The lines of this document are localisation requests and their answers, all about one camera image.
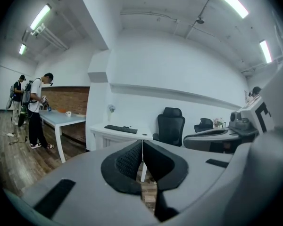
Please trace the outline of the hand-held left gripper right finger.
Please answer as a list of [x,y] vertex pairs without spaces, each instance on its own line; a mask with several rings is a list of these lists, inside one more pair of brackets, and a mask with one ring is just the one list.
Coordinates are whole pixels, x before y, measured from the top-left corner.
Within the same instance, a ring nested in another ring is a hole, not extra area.
[[158,188],[156,218],[164,222],[189,212],[192,220],[221,221],[249,150],[249,143],[223,154],[145,141],[143,159]]

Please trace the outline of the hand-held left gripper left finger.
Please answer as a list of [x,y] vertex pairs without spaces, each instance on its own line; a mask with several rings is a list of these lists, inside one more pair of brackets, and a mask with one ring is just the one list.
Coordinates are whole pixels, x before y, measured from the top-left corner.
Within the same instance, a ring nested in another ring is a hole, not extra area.
[[34,226],[154,226],[136,180],[141,161],[140,141],[110,146],[68,160],[21,197],[6,196]]

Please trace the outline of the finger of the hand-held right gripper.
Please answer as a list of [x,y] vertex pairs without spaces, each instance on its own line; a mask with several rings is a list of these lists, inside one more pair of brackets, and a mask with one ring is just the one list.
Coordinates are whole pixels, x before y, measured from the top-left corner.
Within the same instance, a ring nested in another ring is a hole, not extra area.
[[213,153],[234,153],[240,144],[239,135],[228,128],[201,131],[183,139],[185,148]]

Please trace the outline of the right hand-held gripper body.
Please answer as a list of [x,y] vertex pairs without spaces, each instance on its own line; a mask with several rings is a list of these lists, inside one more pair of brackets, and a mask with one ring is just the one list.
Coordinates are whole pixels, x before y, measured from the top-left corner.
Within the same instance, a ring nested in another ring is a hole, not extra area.
[[228,127],[240,136],[251,136],[272,131],[275,124],[262,96],[257,95],[244,107],[231,113]]

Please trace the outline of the black keyboard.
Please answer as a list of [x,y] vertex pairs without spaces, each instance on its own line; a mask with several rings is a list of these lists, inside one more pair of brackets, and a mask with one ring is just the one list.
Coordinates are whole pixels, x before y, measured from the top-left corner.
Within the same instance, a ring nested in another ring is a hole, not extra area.
[[138,131],[137,129],[132,129],[130,127],[126,127],[126,126],[120,127],[120,126],[115,126],[115,125],[106,125],[104,128],[115,130],[115,131],[120,131],[124,133],[130,133],[130,134],[136,134]]

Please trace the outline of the black headrest office chair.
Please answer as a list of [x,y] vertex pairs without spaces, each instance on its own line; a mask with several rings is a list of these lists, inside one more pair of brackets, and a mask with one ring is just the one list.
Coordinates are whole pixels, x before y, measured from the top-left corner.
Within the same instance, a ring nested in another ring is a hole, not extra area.
[[185,118],[179,108],[166,107],[158,115],[158,133],[153,134],[153,139],[169,145],[182,146],[182,134]]

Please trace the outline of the white desk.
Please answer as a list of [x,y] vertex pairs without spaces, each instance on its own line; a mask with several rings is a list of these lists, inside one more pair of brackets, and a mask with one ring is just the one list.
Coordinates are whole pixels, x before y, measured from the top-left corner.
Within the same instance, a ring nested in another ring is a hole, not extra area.
[[103,122],[101,124],[90,126],[90,131],[94,136],[94,143],[92,146],[88,147],[88,150],[98,150],[107,146],[129,141],[153,139],[152,133],[146,125],[133,124],[132,126],[128,126],[130,129],[137,130],[137,133],[133,134],[105,128],[105,126],[109,124],[119,127],[121,126],[121,124],[111,122]]

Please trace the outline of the blue-top white table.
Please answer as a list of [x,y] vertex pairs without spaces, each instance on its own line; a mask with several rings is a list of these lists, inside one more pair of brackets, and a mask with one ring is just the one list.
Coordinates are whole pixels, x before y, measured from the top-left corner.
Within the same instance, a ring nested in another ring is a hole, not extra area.
[[86,122],[86,116],[74,113],[69,117],[64,113],[58,112],[57,110],[52,110],[50,112],[47,110],[40,110],[39,114],[40,114],[43,124],[45,121],[54,127],[58,153],[59,153],[61,162],[65,163],[66,160],[65,160],[65,156],[64,156],[64,152],[62,148],[62,143],[61,143],[61,136],[62,136],[61,128],[64,126],[68,126],[68,125],[74,125],[74,124]]

